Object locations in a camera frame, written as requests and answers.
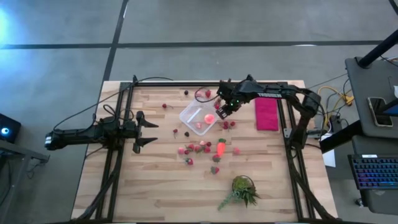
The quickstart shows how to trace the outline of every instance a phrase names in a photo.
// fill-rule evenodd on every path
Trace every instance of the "rgb keyboard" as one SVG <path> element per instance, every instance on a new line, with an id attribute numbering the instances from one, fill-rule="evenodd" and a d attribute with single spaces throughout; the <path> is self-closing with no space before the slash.
<path id="1" fill-rule="evenodd" d="M 348 155 L 356 188 L 398 189 L 398 154 Z"/>

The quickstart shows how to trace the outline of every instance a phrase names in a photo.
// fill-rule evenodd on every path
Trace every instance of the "wooden tabletop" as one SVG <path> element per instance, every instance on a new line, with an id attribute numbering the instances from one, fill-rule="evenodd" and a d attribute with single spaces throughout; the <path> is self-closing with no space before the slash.
<path id="1" fill-rule="evenodd" d="M 301 80 L 288 82 L 304 87 Z M 119 91 L 119 84 L 120 82 L 104 82 L 101 99 Z M 197 136 L 190 131 L 191 135 L 187 138 L 183 134 L 189 129 L 179 120 L 178 115 L 193 100 L 196 89 L 134 88 L 134 114 L 142 110 L 149 122 L 159 125 L 159 128 L 143 128 L 142 136 L 159 139 L 143 147 L 140 154 L 132 151 L 134 140 L 126 141 L 114 222 L 296 221 L 280 124 L 279 131 L 257 131 L 252 101 L 228 117 L 228 120 L 236 122 L 235 128 L 227 131 L 215 124 L 204 136 Z M 189 91 L 188 96 L 183 94 L 185 90 Z M 116 101 L 117 96 L 114 96 L 104 103 L 116 107 Z M 109 116 L 102 109 L 104 103 L 98 107 L 98 118 Z M 163 103 L 173 106 L 173 109 L 163 109 Z M 284 111 L 289 125 L 285 102 Z M 178 129 L 176 138 L 172 132 L 175 128 Z M 211 158 L 215 155 L 219 138 L 226 139 L 226 153 L 222 160 L 215 164 Z M 198 145 L 201 140 L 212 143 L 210 154 L 191 153 L 189 156 L 181 156 L 177 153 L 179 147 L 191 143 Z M 99 147 L 92 144 L 87 153 Z M 233 154 L 234 147 L 241 150 L 240 155 Z M 303 156 L 312 192 L 328 212 L 337 217 L 320 150 L 306 146 Z M 193 159 L 193 166 L 185 164 L 186 157 Z M 86 159 L 72 218 L 82 214 L 100 190 L 105 158 L 106 149 L 102 149 Z M 220 171 L 213 175 L 210 172 L 211 166 L 218 166 Z M 244 203 L 231 203 L 217 211 L 217 206 L 230 193 L 232 180 L 237 175 L 248 175 L 252 178 L 261 197 L 258 205 L 249 205 L 246 208 Z M 302 192 L 300 198 L 306 214 Z M 105 201 L 105 208 L 108 207 L 108 202 L 109 200 Z"/>

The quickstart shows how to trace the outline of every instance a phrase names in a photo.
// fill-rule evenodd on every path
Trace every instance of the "toy carrot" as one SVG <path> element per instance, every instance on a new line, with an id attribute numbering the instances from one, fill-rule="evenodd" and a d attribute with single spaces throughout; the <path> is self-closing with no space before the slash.
<path id="1" fill-rule="evenodd" d="M 225 139 L 219 139 L 218 144 L 217 144 L 217 155 L 220 157 L 224 154 L 225 152 Z"/>

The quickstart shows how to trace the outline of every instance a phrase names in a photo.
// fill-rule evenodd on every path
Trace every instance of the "pink cloth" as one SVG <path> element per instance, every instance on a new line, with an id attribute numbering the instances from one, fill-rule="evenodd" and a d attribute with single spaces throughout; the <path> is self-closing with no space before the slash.
<path id="1" fill-rule="evenodd" d="M 256 110 L 257 130 L 278 131 L 276 99 L 256 98 L 254 105 Z"/>

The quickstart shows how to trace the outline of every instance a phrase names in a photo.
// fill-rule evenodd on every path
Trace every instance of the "smartphone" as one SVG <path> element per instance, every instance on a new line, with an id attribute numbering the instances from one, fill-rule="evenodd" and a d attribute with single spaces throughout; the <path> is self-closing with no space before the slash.
<path id="1" fill-rule="evenodd" d="M 371 109 L 374 124 L 378 127 L 392 127 L 391 117 L 388 115 L 379 115 L 374 112 L 379 108 L 386 105 L 386 101 L 381 97 L 369 97 L 368 98 L 369 107 Z"/>

